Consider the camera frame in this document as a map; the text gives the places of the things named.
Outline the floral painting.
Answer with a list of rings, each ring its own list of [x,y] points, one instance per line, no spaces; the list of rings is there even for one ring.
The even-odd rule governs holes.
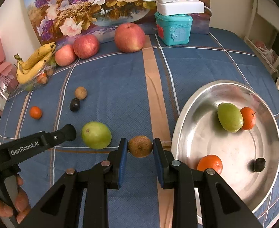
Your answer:
[[[139,24],[146,34],[156,32],[155,2],[141,0],[24,0],[29,20],[41,44],[72,43],[93,34],[112,41],[117,26]]]

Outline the small brown kiwi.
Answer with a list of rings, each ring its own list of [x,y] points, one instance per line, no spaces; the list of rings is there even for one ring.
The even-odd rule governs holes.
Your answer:
[[[75,89],[74,95],[79,100],[84,100],[87,97],[87,90],[83,86],[79,86]]]

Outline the pale pink apple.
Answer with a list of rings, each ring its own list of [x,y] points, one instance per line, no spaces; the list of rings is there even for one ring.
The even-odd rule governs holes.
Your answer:
[[[76,60],[76,58],[77,56],[74,53],[74,49],[71,44],[67,44],[61,47],[55,53],[55,61],[61,67],[65,67],[72,64]]]

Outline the white power strip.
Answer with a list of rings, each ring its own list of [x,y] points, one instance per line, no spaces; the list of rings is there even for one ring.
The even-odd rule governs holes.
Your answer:
[[[204,13],[204,3],[199,0],[156,0],[161,15]]]

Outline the yellow banana bunch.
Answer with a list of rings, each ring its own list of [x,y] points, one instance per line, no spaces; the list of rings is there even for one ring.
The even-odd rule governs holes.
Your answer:
[[[23,61],[19,54],[14,55],[17,61],[16,79],[19,84],[25,84],[36,77],[49,62],[56,49],[56,43],[48,43],[39,47],[27,61]]]

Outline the blue plaid tablecloth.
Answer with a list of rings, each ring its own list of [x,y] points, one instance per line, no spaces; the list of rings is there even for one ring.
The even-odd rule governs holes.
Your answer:
[[[146,42],[144,52],[134,54],[119,52],[114,42],[101,44],[92,58],[57,68],[46,85],[31,92],[18,90],[9,98],[0,121],[1,143],[66,124],[77,130],[75,141],[19,164],[31,207],[67,168],[90,169],[106,159],[122,137],[159,137],[165,139],[164,146],[171,146],[179,111],[198,88],[212,81],[233,80],[252,88],[267,103],[279,127],[279,91],[260,59],[234,33],[211,28],[208,35],[192,34],[184,46],[165,46],[155,35],[147,36]],[[154,105],[149,101],[146,72],[161,89],[155,91]],[[87,98],[74,113],[69,104],[78,86],[87,89]],[[40,120],[30,117],[34,106],[43,112]],[[92,151],[83,143],[81,129],[89,121],[110,128],[110,149]],[[110,227],[163,227],[157,185],[153,155],[142,159],[128,155],[122,188],[108,192]],[[279,215],[279,175],[255,215],[264,227]]]

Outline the white shelf unit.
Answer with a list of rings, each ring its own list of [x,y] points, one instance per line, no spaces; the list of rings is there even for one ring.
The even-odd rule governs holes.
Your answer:
[[[253,0],[244,42],[252,47],[271,74],[278,73],[279,53],[272,50],[279,33],[279,7],[273,0]]]

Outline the round green fruit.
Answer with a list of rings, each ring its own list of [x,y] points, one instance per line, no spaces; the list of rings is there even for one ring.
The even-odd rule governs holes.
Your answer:
[[[92,149],[104,149],[110,145],[112,134],[103,123],[91,121],[82,127],[81,137],[83,142]]]

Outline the oblong green fruit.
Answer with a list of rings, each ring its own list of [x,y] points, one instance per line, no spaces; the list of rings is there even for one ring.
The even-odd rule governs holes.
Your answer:
[[[244,124],[240,109],[234,104],[224,102],[217,109],[218,119],[222,127],[231,133],[236,133]]]

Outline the teal house-shaped box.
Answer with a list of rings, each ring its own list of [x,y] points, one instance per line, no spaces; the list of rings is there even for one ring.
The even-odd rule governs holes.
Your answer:
[[[158,37],[167,45],[188,44],[192,28],[192,16],[188,14],[155,14]]]

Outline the large red apple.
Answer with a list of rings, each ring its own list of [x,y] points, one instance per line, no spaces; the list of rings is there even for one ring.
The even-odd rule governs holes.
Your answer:
[[[134,23],[124,23],[115,30],[114,42],[116,47],[124,53],[140,51],[145,43],[145,33]]]

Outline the silver metal bowl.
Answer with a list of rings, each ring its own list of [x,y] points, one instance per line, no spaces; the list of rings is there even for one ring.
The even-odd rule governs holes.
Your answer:
[[[223,102],[253,109],[254,128],[236,133],[224,130],[217,116]],[[202,157],[217,155],[223,163],[221,177],[256,212],[279,172],[279,129],[270,108],[256,92],[235,81],[214,81],[199,88],[184,105],[174,129],[171,152],[191,168],[196,168]],[[257,158],[266,160],[262,172],[253,169]]]

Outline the small dark plum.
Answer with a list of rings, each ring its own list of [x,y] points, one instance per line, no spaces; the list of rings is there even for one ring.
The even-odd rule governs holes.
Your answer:
[[[77,111],[80,109],[80,100],[79,100],[78,98],[73,98],[73,99],[71,100],[69,109],[70,109],[72,112],[77,112]]]

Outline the small orange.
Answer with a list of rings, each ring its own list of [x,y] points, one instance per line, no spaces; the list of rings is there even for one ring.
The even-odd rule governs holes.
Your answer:
[[[42,110],[39,107],[33,106],[29,110],[30,117],[39,120],[42,117]]]

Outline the large dark plum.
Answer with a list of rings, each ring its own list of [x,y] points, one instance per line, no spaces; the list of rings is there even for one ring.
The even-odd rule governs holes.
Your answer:
[[[257,158],[254,161],[253,169],[255,172],[262,172],[266,167],[266,160],[265,158]]]

